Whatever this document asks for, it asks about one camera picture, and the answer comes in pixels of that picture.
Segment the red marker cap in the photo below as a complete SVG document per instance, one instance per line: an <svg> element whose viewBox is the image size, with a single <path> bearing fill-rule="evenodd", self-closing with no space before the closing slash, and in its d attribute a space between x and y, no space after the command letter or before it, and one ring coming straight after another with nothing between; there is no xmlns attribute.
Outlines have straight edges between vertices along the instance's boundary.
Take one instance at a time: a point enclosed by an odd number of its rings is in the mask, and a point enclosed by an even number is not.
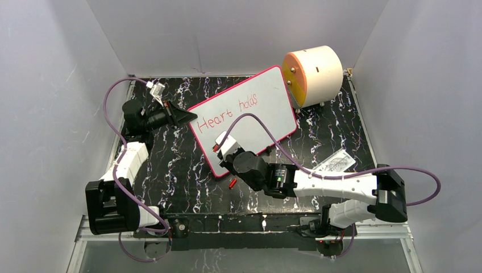
<svg viewBox="0 0 482 273"><path fill-rule="evenodd" d="M229 184L229 186L228 186L228 188L229 188L229 189L233 189L233 187L235 186L236 183L237 183L237 179L232 179L231 182L230 182L230 184Z"/></svg>

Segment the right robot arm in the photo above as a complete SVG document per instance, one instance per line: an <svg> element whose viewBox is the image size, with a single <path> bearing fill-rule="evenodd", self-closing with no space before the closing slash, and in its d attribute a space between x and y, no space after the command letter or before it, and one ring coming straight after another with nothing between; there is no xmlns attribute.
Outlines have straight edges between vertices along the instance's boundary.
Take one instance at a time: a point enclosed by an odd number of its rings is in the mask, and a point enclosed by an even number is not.
<svg viewBox="0 0 482 273"><path fill-rule="evenodd" d="M243 180L253 191L273 198L328 196L343 198L339 204L322 209L321 230L336 235L355 222L377 218L385 222L407 221L405 183L393 170L366 175L339 174L339 178L316 177L294 164L267 163L260 156L242 148L218 152L219 165Z"/></svg>

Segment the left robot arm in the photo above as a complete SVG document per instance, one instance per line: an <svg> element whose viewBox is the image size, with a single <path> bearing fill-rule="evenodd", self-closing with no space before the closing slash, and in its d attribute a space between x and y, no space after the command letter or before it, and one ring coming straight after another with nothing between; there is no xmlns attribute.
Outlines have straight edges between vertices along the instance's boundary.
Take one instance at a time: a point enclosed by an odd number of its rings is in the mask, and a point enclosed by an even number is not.
<svg viewBox="0 0 482 273"><path fill-rule="evenodd" d="M140 101L122 106L124 127L122 150L110 169L85 187L90 231L95 235L144 230L157 237L169 232L170 222L161 206L147 206L134 196L137 174L153 148L153 132L164 126L178 129L197 115L171 101L147 111Z"/></svg>

